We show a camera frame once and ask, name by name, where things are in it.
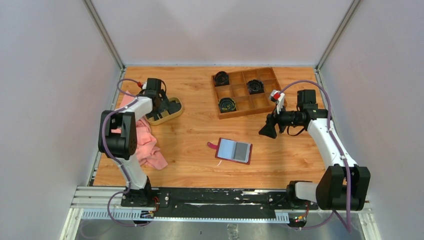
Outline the black cards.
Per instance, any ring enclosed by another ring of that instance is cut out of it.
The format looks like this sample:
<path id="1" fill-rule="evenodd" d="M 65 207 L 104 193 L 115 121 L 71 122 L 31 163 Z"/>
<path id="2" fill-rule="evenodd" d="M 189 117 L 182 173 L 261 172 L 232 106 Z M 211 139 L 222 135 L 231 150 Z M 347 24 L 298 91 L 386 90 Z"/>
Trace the black cards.
<path id="1" fill-rule="evenodd" d="M 160 114 L 152 114 L 154 121 L 168 121 L 173 118 L 179 117 L 182 113 L 182 105 L 176 100 L 170 101 L 169 111 L 164 111 Z"/>

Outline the red card holder wallet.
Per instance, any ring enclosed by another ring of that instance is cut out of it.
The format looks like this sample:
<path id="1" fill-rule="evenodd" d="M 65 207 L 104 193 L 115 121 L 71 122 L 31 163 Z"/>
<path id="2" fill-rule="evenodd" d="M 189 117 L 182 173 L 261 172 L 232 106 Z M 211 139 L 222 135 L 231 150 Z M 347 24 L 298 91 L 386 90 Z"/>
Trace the red card holder wallet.
<path id="1" fill-rule="evenodd" d="M 241 143 L 249 144 L 249 151 L 248 151 L 249 155 L 248 155 L 247 162 L 240 162 L 233 159 L 236 142 L 241 142 L 241 141 L 235 141 L 235 140 L 220 137 L 217 144 L 214 144 L 212 142 L 207 142 L 207 146 L 210 149 L 215 150 L 215 158 L 217 159 L 249 165 L 251 162 L 253 145 L 251 143 L 241 142 Z"/>

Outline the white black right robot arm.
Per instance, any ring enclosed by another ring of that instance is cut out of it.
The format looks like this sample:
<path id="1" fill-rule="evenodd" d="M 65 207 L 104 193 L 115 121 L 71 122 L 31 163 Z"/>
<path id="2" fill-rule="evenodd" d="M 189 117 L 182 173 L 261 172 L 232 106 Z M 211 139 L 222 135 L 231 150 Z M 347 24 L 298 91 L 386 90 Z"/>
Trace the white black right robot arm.
<path id="1" fill-rule="evenodd" d="M 289 127 L 301 127 L 314 140 L 326 171 L 318 184 L 292 180 L 287 185 L 286 204 L 298 209 L 305 201 L 313 202 L 322 210 L 361 211 L 371 179 L 365 166 L 359 166 L 340 141 L 330 111 L 319 108 L 313 89 L 297 93 L 297 109 L 286 110 L 284 93 L 273 90 L 269 96 L 275 109 L 267 115 L 265 125 L 258 132 L 275 139 Z"/>

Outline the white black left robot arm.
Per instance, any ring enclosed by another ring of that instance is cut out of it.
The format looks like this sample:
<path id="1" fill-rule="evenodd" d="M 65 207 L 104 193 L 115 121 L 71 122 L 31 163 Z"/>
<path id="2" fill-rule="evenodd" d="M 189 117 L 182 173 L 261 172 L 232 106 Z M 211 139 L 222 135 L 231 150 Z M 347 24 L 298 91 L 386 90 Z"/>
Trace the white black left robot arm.
<path id="1" fill-rule="evenodd" d="M 122 195 L 127 199 L 133 197 L 140 206 L 146 207 L 152 203 L 153 193 L 149 177 L 136 156 L 136 123 L 161 109 L 168 100 L 167 87 L 158 78 L 148 78 L 145 83 L 135 80 L 134 83 L 140 88 L 139 94 L 129 94 L 132 100 L 128 104 L 101 113 L 98 150 L 112 159 L 123 174 L 126 189 Z"/>

